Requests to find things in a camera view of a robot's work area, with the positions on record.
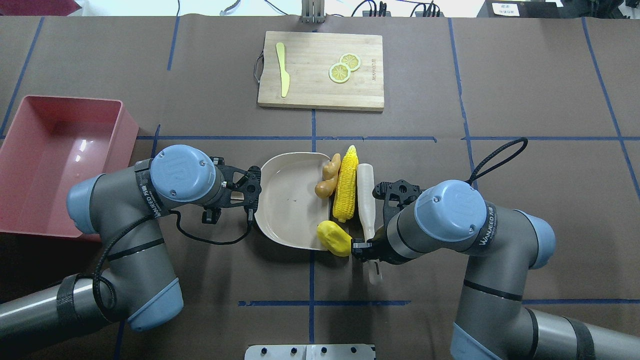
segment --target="lemon slice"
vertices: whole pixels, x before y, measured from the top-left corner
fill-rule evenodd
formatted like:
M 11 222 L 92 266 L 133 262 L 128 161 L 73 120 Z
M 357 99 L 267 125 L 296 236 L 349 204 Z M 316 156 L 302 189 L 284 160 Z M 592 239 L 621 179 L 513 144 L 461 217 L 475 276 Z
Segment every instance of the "lemon slice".
M 347 65 L 351 71 L 356 71 L 360 68 L 362 61 L 360 57 L 353 53 L 346 53 L 340 57 L 340 62 Z
M 329 78 L 334 83 L 342 84 L 351 76 L 351 69 L 346 64 L 335 63 L 329 68 Z

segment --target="knife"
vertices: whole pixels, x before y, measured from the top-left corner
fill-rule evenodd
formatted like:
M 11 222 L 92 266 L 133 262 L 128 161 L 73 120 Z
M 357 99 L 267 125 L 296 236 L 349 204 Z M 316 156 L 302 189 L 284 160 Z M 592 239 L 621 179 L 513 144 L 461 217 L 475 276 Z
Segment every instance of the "knife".
M 376 199 L 373 197 L 373 167 L 371 164 L 359 164 L 356 169 L 356 181 L 358 184 L 358 214 L 362 223 L 364 240 L 371 240 L 376 233 Z M 380 273 L 380 262 L 378 260 L 368 260 L 369 282 L 377 285 L 382 282 Z
M 284 63 L 287 59 L 287 52 L 284 44 L 276 43 L 276 54 L 278 54 L 278 63 L 280 64 L 280 86 L 282 88 L 282 97 L 287 97 L 289 92 L 289 73 L 284 69 Z

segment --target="pink bin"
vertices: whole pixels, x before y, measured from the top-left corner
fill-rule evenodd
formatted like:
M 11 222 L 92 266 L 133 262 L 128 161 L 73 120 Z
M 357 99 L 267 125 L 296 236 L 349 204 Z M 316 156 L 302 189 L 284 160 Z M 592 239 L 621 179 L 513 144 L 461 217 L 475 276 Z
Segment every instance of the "pink bin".
M 26 96 L 0 147 L 0 232 L 99 241 L 74 226 L 67 192 L 127 167 L 137 134 L 122 101 Z

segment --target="wooden cutting board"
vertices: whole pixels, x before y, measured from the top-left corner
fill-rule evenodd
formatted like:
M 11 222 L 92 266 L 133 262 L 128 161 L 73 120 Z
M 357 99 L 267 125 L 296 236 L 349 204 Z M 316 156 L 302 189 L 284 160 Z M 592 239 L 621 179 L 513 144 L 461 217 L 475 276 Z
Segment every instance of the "wooden cutting board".
M 280 92 L 277 42 L 284 43 L 286 47 L 285 68 L 291 77 L 286 97 L 282 97 Z M 357 54 L 362 64 L 345 83 L 334 83 L 329 78 L 329 68 L 345 53 Z M 383 111 L 382 36 L 267 31 L 258 105 Z

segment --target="plate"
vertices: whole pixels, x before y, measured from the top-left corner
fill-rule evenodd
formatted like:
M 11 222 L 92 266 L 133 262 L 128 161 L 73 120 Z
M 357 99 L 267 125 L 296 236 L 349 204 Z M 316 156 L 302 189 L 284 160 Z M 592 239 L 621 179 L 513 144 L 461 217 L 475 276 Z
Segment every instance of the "plate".
M 262 166 L 255 220 L 269 239 L 297 249 L 326 250 L 316 227 L 329 220 L 329 200 L 317 197 L 314 188 L 329 161 L 318 152 L 288 152 Z

